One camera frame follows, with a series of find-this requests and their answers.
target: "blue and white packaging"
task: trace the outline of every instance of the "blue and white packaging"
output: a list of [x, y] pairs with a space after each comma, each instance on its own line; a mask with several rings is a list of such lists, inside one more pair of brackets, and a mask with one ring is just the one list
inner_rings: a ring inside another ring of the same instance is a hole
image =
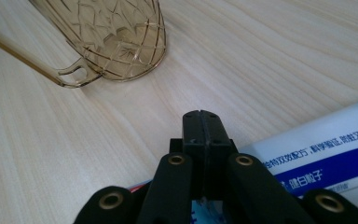
[[358, 206], [358, 104], [240, 148], [292, 194], [331, 189]]

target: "metal screw hole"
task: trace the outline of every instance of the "metal screw hole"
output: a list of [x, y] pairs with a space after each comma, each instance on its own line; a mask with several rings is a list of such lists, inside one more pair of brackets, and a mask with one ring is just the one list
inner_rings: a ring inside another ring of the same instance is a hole
[[105, 194], [100, 199], [100, 207], [104, 210], [109, 210], [118, 207], [123, 203], [123, 195], [120, 192], [111, 192]]
[[172, 165], [180, 165], [185, 162], [185, 158], [182, 156], [171, 156], [168, 158], [168, 162]]
[[317, 195], [315, 197], [316, 202], [324, 209], [334, 212], [334, 213], [341, 213], [344, 211], [344, 205], [342, 203], [328, 195]]
[[240, 165], [249, 166], [253, 164], [253, 160], [247, 156], [239, 156], [235, 159], [235, 161]]

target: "blue stripe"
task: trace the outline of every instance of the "blue stripe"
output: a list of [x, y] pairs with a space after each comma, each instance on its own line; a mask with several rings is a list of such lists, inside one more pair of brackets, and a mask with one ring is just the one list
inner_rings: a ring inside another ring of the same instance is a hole
[[358, 148], [275, 175], [296, 196], [310, 189], [326, 188], [357, 176]]

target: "light wood grain surface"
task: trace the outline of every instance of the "light wood grain surface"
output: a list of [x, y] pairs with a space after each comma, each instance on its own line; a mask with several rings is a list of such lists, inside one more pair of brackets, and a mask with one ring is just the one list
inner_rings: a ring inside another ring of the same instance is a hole
[[[0, 50], [0, 223], [72, 223], [96, 190], [153, 177], [182, 116], [247, 146], [358, 102], [358, 0], [160, 0], [168, 52], [131, 82], [59, 87]], [[65, 67], [77, 55], [26, 0], [0, 32]]]

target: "wooden table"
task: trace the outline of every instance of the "wooden table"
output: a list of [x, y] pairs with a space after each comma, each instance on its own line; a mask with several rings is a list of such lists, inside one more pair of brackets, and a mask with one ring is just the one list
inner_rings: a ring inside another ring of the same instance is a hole
[[[245, 147], [358, 102], [358, 1], [160, 6], [167, 55], [131, 82], [69, 90], [0, 50], [0, 223], [72, 223], [96, 190], [152, 178], [188, 111]], [[56, 67], [77, 57], [26, 0], [0, 0], [0, 31]]]

